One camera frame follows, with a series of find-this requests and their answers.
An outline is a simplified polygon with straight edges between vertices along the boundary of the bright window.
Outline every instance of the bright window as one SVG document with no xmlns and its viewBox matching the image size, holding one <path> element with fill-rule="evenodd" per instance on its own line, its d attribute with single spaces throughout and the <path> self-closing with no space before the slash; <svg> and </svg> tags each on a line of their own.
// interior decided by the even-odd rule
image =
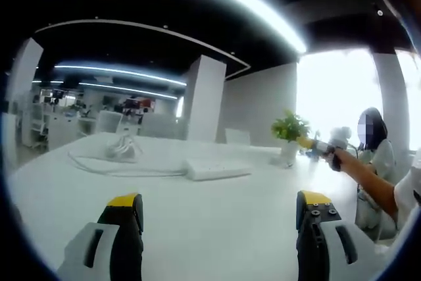
<svg viewBox="0 0 421 281">
<path fill-rule="evenodd" d="M 297 114 L 310 121 L 311 136 L 328 141 L 335 127 L 348 126 L 349 142 L 360 144 L 357 126 L 363 110 L 383 113 L 376 65 L 369 50 L 349 49 L 306 55 L 297 67 Z"/>
<path fill-rule="evenodd" d="M 408 51 L 396 51 L 407 87 L 409 108 L 409 149 L 421 147 L 421 60 Z"/>
</svg>

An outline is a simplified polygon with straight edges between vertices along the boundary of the power strip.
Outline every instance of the power strip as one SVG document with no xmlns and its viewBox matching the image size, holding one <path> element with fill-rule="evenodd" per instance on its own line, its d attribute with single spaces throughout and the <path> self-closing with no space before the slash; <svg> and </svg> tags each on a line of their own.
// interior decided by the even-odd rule
<svg viewBox="0 0 421 281">
<path fill-rule="evenodd" d="M 251 173 L 251 167 L 242 161 L 223 159 L 187 159 L 186 167 L 186 177 L 193 181 L 232 178 Z"/>
</svg>

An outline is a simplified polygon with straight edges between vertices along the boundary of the human arm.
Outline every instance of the human arm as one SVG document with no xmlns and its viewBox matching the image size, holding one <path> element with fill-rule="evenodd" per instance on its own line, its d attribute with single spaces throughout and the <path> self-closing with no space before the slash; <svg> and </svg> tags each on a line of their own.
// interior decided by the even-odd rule
<svg viewBox="0 0 421 281">
<path fill-rule="evenodd" d="M 337 148 L 335 154 L 341 161 L 341 170 L 346 172 L 366 193 L 394 220 L 397 219 L 397 205 L 394 187 L 389 182 L 378 177 L 369 167 L 362 164 L 348 152 Z"/>
</svg>

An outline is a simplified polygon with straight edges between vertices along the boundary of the black ceiling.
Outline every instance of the black ceiling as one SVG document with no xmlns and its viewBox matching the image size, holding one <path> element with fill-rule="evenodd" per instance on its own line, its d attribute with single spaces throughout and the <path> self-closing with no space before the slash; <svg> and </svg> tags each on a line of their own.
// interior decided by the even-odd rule
<svg viewBox="0 0 421 281">
<path fill-rule="evenodd" d="M 275 9 L 297 0 L 267 0 Z M 12 63 L 20 42 L 33 36 L 44 48 L 38 76 L 53 78 L 52 69 L 63 61 L 132 64 L 180 75 L 200 54 L 227 63 L 227 75 L 244 65 L 192 41 L 119 24 L 85 23 L 40 31 L 49 24 L 77 19 L 115 19 L 175 31 L 205 42 L 251 65 L 246 73 L 297 59 L 296 52 L 250 12 L 229 0 L 9 0 L 9 50 L 2 69 Z M 397 39 L 409 41 L 399 23 L 372 14 L 339 17 L 298 28 L 310 50 L 328 46 L 382 46 Z"/>
</svg>

